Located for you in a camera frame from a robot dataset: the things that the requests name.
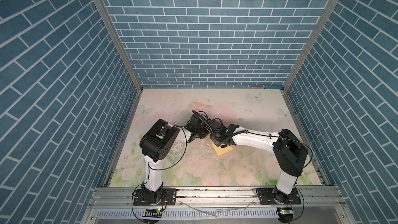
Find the floral tabletop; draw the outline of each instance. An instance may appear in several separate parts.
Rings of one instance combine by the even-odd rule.
[[[184,125],[192,110],[204,111],[209,118],[221,118],[224,125],[238,124],[262,132],[289,129],[299,133],[277,89],[145,89],[133,118],[111,187],[135,187],[144,181],[145,162],[139,142],[158,120]],[[187,144],[182,160],[162,173],[164,186],[276,185],[280,167],[276,157],[249,146],[232,146],[220,156],[210,137]],[[176,140],[163,167],[179,160],[185,140]],[[320,185],[312,163],[304,168],[298,185]]]

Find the yellow paper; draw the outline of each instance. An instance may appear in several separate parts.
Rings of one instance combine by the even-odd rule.
[[[220,156],[222,154],[224,154],[225,152],[229,152],[230,150],[233,150],[233,148],[231,146],[227,146],[225,148],[221,148],[221,146],[217,147],[214,142],[210,139],[210,136],[207,136],[209,139],[209,142],[211,142],[211,145],[213,146],[214,150],[217,153],[217,156]]]

